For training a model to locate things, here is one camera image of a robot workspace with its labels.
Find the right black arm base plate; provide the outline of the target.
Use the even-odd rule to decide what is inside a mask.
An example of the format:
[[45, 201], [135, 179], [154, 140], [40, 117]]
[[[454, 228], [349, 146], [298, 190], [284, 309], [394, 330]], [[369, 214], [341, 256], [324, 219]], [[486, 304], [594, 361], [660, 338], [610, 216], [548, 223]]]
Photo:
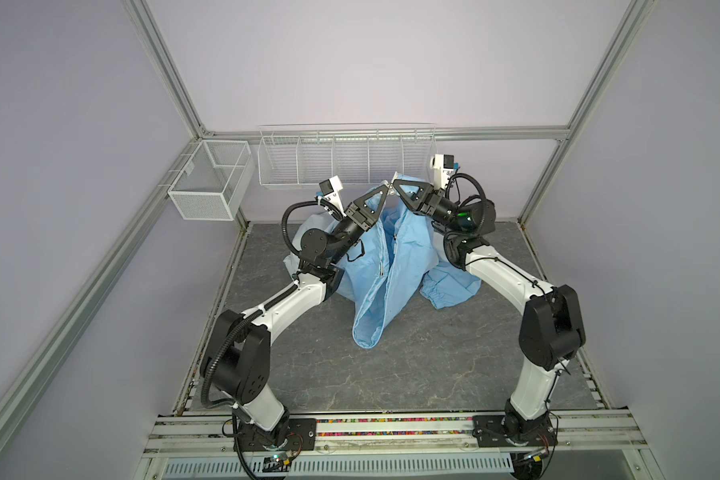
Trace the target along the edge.
[[472, 417], [472, 436], [479, 447], [553, 447], [558, 444], [550, 414], [525, 420], [515, 414], [484, 414]]

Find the light blue jacket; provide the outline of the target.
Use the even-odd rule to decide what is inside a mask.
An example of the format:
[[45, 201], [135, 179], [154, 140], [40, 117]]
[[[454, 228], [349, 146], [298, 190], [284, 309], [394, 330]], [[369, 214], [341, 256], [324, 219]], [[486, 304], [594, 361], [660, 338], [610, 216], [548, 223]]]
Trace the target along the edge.
[[[298, 246], [307, 230], [329, 231], [335, 224], [326, 209], [312, 206], [293, 211], [288, 230]], [[284, 263], [292, 276], [297, 257], [290, 251]], [[361, 237], [361, 243], [350, 249], [339, 266], [344, 275], [334, 294], [354, 302], [352, 336], [364, 349], [377, 345], [384, 329], [416, 291], [436, 308], [444, 308], [468, 300], [480, 285], [477, 277], [458, 273], [440, 259], [431, 225], [404, 205], [384, 209], [379, 223]]]

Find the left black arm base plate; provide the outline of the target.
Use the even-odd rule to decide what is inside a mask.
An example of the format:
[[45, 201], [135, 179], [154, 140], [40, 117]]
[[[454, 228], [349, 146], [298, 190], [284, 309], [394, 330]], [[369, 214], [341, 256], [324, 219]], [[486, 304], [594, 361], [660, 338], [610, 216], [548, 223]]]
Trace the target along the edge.
[[242, 424], [237, 427], [234, 436], [240, 440], [243, 452], [312, 451], [317, 439], [317, 419], [289, 418], [272, 431], [265, 431], [254, 424]]

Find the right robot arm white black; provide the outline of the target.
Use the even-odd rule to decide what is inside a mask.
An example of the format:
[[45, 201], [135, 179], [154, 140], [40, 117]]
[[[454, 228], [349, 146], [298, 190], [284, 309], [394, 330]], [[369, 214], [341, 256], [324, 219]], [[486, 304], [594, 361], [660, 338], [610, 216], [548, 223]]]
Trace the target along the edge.
[[392, 186], [412, 213], [431, 219], [452, 266], [480, 279], [520, 313], [523, 365], [503, 419], [493, 430], [516, 446], [549, 441], [552, 394], [586, 342], [577, 292], [538, 279], [490, 244], [495, 205], [474, 177], [456, 173], [442, 186], [396, 178]]

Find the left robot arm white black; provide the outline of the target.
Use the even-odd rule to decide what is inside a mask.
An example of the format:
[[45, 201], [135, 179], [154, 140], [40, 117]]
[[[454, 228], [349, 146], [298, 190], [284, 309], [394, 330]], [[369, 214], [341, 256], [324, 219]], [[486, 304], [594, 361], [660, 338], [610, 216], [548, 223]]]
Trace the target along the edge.
[[[263, 443], [281, 446], [286, 442], [289, 411], [268, 384], [272, 344], [299, 317], [338, 290], [344, 275], [339, 262], [379, 223], [388, 193], [389, 186], [382, 184], [344, 209], [325, 194], [286, 208], [280, 233], [298, 259], [297, 269], [288, 286], [274, 296], [241, 313], [226, 310], [217, 317], [198, 369], [198, 396], [204, 409], [229, 407]], [[329, 231], [307, 230], [295, 246], [288, 230], [290, 215], [312, 206], [326, 209], [336, 224]]]

